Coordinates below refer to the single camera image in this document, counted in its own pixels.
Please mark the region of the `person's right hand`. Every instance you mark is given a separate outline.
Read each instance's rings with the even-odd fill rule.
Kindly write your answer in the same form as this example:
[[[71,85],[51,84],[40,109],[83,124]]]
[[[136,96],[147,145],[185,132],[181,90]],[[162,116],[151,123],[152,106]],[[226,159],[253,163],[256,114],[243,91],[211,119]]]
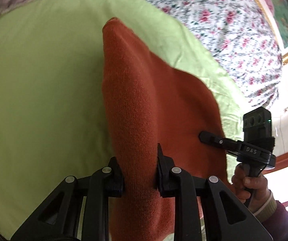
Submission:
[[[249,177],[249,166],[240,163],[236,166],[231,179],[237,198],[241,203],[249,200],[248,209],[251,212],[258,211],[270,198],[267,179],[260,174],[259,177]]]

